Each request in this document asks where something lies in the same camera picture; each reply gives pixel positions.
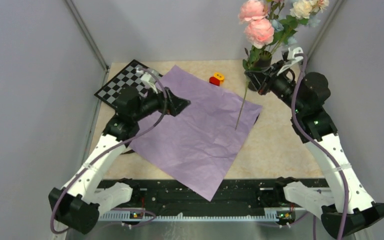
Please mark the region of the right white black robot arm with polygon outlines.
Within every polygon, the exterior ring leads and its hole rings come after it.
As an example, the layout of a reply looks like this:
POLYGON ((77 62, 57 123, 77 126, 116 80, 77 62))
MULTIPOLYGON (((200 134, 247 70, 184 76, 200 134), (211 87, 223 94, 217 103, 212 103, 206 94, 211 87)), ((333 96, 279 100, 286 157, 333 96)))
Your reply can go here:
POLYGON ((273 200, 289 203, 321 220, 327 233, 336 239, 352 235, 384 218, 384 203, 376 202, 365 190, 341 146, 338 130, 323 105, 331 92, 326 77, 310 72, 301 80, 278 73, 272 65, 266 71, 246 70, 258 94, 274 93, 294 113, 292 127, 322 170, 331 191, 327 196, 292 177, 276 180, 273 200))

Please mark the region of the pink rose flower stem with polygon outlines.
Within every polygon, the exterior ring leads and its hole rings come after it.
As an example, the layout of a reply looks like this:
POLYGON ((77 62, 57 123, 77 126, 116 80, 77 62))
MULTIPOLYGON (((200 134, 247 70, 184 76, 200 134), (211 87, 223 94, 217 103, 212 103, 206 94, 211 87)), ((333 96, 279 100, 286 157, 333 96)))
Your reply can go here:
POLYGON ((246 23, 244 34, 251 43, 251 50, 245 63, 249 70, 259 59, 263 48, 274 40, 274 28, 268 19, 269 6, 262 0, 248 0, 240 7, 238 18, 246 23))

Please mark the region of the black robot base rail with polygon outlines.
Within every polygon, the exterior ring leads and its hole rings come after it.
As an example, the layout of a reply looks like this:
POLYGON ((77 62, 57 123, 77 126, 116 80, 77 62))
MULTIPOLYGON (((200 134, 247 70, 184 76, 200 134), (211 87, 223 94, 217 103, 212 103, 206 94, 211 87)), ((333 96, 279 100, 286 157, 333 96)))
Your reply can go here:
POLYGON ((224 179, 212 200, 207 200, 177 180, 122 178, 132 184, 130 201, 118 208, 148 210, 158 217, 262 217, 270 208, 296 210, 296 203, 280 202, 276 179, 224 179))

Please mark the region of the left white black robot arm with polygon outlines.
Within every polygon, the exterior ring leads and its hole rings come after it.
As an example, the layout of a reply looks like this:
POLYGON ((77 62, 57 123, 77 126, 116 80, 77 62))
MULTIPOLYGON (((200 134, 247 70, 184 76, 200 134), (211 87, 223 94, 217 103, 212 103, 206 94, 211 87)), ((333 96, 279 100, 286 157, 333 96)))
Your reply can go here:
POLYGON ((61 223, 82 234, 89 233, 100 216, 118 205, 134 207, 140 193, 131 185, 117 182, 97 192, 100 182, 115 159, 129 144, 155 128, 164 116, 176 117, 191 101, 176 96, 168 87, 148 90, 141 96, 133 87, 123 88, 113 102, 115 114, 108 121, 98 143, 76 174, 61 188, 53 188, 48 200, 52 210, 50 228, 63 234, 55 223, 61 223))

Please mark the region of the pink and purple wrapping paper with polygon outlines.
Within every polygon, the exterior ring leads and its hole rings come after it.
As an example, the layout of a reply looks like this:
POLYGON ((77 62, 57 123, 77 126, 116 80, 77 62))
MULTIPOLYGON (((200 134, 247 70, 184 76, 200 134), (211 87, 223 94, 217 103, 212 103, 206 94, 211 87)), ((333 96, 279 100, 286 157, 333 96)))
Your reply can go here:
POLYGON ((262 107, 173 66, 163 86, 191 104, 130 143, 145 160, 211 201, 262 107))

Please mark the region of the black ribbon with gold lettering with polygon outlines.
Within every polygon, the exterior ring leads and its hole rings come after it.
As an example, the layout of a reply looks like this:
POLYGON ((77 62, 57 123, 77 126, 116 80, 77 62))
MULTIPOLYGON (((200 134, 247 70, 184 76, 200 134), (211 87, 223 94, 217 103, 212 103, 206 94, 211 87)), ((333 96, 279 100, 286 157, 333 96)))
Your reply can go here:
MULTIPOLYGON (((259 117, 260 117, 260 114, 256 117, 256 119, 254 121, 254 125, 256 124, 256 122, 259 119, 259 117)), ((133 153, 135 153, 135 151, 133 149, 131 149, 130 147, 127 147, 125 149, 125 151, 121 153, 121 155, 128 155, 128 154, 133 154, 133 153)))

